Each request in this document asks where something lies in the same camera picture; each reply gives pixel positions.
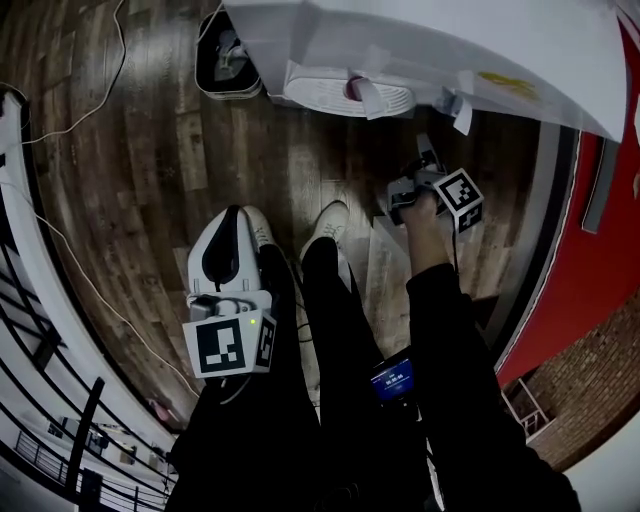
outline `small screen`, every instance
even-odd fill
[[[413,389],[411,361],[404,359],[371,379],[378,397],[383,402],[392,400]]]

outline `brick wall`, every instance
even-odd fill
[[[555,417],[531,443],[554,468],[564,471],[615,434],[640,410],[640,290],[527,386]]]

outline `person's leg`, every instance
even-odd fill
[[[258,220],[252,218],[253,224]],[[168,510],[184,510],[185,501],[202,508],[205,501],[198,498],[203,495],[210,496],[212,506],[233,510],[271,503],[287,508],[315,499],[317,475],[308,474],[314,466],[307,458],[314,456],[319,424],[300,364],[293,280],[278,247],[264,243],[272,239],[259,240],[263,286],[274,297],[278,322],[271,371],[251,375],[228,403],[221,402],[247,376],[227,379],[225,388],[220,379],[207,384],[171,452],[180,479]]]
[[[322,434],[329,457],[339,461],[334,468],[338,480],[348,484],[350,478],[367,480],[363,474],[377,452],[379,407],[370,377],[383,357],[353,276],[351,290],[340,277],[334,237],[341,235],[348,210],[335,205],[320,216],[315,240],[305,247],[303,297],[320,366]]]

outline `wooden floor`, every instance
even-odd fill
[[[70,126],[103,97],[120,57],[117,3],[13,2],[0,32],[0,80],[29,98],[34,138]],[[119,19],[128,56],[105,108],[70,135],[33,147],[49,219],[151,346],[191,374],[181,329],[186,261],[219,211],[233,203],[262,209],[294,259],[335,199],[351,209],[344,250],[376,339],[386,354],[405,345],[405,269],[372,237],[370,223],[425,130],[444,162],[465,167],[486,196],[486,222],[459,247],[462,287],[473,297],[499,293],[530,186],[537,123],[476,114],[463,137],[450,118],[426,109],[413,119],[367,122],[276,107],[264,93],[211,100],[193,79],[194,41],[215,5],[127,0]],[[115,359],[144,396],[186,421],[194,397],[99,303],[58,247]],[[316,372],[312,387],[317,379]]]

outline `white sneaker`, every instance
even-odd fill
[[[251,228],[253,229],[253,236],[258,244],[258,249],[263,245],[276,245],[269,227],[269,221],[264,214],[258,210],[255,206],[244,206],[242,208],[244,212],[249,216],[251,222]]]
[[[346,204],[342,201],[334,201],[327,206],[316,221],[316,228],[313,235],[311,235],[309,241],[304,244],[304,247],[300,252],[300,261],[304,259],[304,255],[307,253],[307,250],[318,238],[331,238],[337,243],[344,234],[344,230],[347,228],[348,222],[349,208]]]

